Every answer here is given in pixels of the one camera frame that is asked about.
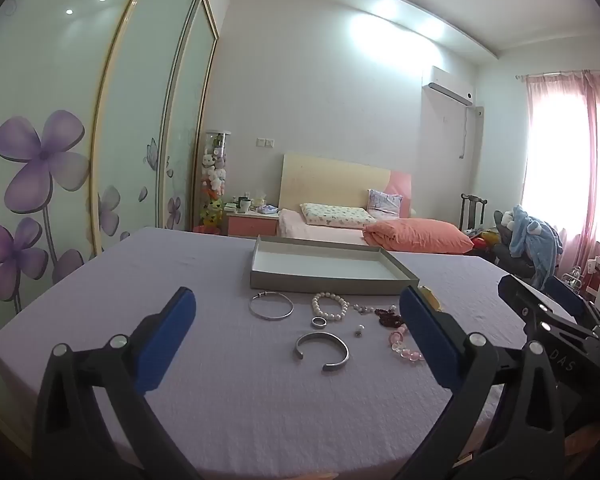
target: orange blanket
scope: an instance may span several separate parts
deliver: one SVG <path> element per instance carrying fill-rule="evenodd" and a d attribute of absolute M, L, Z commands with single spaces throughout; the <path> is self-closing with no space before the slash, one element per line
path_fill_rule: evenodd
<path fill-rule="evenodd" d="M 370 246 L 405 253 L 464 254 L 474 244 L 455 225 L 428 218 L 400 218 L 366 226 Z"/>

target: curtain rod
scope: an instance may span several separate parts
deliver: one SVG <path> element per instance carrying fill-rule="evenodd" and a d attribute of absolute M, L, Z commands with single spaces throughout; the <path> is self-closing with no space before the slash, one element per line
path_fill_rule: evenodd
<path fill-rule="evenodd" d="M 525 77 L 540 77 L 540 76 L 552 76 L 552 75 L 568 75 L 568 74 L 577 74 L 583 72 L 600 72 L 600 70 L 567 70 L 560 72 L 547 72 L 543 74 L 526 74 L 526 75 L 517 75 L 516 79 L 524 79 Z"/>

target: mug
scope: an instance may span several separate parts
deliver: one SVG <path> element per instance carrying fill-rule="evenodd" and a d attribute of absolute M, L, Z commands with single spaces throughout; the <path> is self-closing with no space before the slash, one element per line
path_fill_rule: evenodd
<path fill-rule="evenodd" d="M 240 207 L 238 208 L 238 213 L 247 213 L 249 212 L 250 207 L 251 200 L 240 200 Z"/>

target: silver bangle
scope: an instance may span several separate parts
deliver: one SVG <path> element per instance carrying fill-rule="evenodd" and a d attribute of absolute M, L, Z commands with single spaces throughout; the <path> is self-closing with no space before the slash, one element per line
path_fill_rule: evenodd
<path fill-rule="evenodd" d="M 287 300 L 290 303 L 291 310 L 289 312 L 287 312 L 284 316 L 265 316 L 264 314 L 258 314 L 251 306 L 251 303 L 253 303 L 253 300 L 259 300 L 260 298 L 263 298 L 264 296 L 269 296 L 270 294 L 276 294 L 277 296 L 282 296 L 283 298 L 285 298 L 285 300 Z M 285 317 L 291 316 L 291 313 L 294 311 L 294 302 L 291 301 L 284 294 L 280 294 L 279 292 L 273 292 L 272 290 L 266 290 L 264 292 L 260 292 L 259 294 L 256 294 L 253 298 L 251 298 L 249 300 L 249 311 L 255 317 L 259 317 L 260 319 L 266 319 L 267 321 L 280 321 L 281 319 L 285 319 Z"/>
<path fill-rule="evenodd" d="M 300 336 L 298 338 L 298 340 L 296 341 L 296 348 L 295 348 L 296 356 L 298 356 L 298 359 L 304 358 L 301 350 L 299 349 L 299 346 L 302 343 L 304 343 L 305 341 L 308 341 L 309 339 L 326 339 L 328 341 L 336 343 L 336 345 L 340 347 L 340 349 L 342 350 L 342 353 L 344 354 L 344 359 L 342 361 L 340 361 L 339 363 L 322 365 L 322 371 L 333 372 L 334 370 L 338 370 L 338 369 L 342 368 L 349 360 L 349 348 L 347 348 L 347 345 L 345 345 L 345 343 L 342 339 L 340 339 L 337 336 L 334 336 L 333 334 L 331 334 L 329 332 L 309 332 L 308 334 L 304 334 L 304 335 Z"/>

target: headboard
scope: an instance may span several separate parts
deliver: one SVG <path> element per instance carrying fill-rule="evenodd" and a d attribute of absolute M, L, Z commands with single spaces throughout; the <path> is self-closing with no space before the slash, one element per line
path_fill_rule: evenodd
<path fill-rule="evenodd" d="M 411 175 L 364 164 L 285 153 L 280 183 L 280 209 L 300 211 L 300 204 L 366 208 L 368 190 L 377 189 L 404 197 L 400 216 L 411 209 Z"/>

